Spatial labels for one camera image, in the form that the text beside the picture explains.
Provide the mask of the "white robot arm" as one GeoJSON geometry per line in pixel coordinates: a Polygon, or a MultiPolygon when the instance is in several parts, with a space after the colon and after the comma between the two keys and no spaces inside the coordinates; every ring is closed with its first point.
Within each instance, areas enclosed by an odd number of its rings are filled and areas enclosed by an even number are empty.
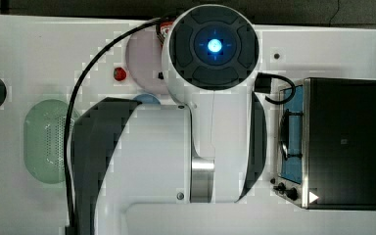
{"type": "Polygon", "coordinates": [[[169,104],[107,97],[75,123],[70,235],[127,235],[136,204],[245,197],[266,157],[258,69],[258,36],[240,13],[203,5],[180,15],[162,50],[169,104]]]}

